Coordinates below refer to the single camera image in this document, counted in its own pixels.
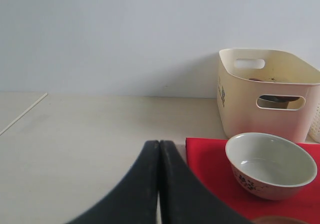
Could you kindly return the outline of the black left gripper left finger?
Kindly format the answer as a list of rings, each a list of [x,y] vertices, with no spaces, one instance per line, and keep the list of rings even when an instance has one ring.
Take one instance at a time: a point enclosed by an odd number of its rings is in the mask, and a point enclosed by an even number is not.
[[[69,223],[156,223],[160,143],[149,140],[123,179]]]

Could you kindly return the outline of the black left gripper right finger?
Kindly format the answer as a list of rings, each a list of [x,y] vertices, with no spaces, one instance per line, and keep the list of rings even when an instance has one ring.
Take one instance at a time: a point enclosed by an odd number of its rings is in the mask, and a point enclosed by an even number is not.
[[[200,182],[174,142],[162,140],[159,144],[158,189],[162,223],[251,223]]]

